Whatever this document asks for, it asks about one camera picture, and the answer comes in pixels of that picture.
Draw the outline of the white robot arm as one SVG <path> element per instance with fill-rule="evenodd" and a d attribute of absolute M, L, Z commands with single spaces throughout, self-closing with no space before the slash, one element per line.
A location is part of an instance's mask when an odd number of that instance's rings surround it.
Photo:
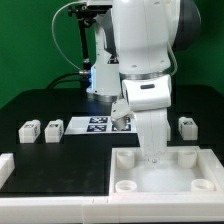
<path fill-rule="evenodd" d="M 87 0 L 96 20 L 96 61 L 87 94 L 110 102 L 113 125 L 134 117 L 142 154 L 152 163 L 167 148 L 167 108 L 176 51 L 200 32 L 194 0 Z"/>

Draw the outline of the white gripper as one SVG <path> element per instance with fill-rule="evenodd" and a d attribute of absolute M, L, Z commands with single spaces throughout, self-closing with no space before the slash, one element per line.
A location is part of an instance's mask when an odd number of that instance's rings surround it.
<path fill-rule="evenodd" d="M 142 154 L 153 164 L 167 148 L 167 108 L 171 106 L 171 77 L 123 80 L 124 98 L 133 113 Z"/>

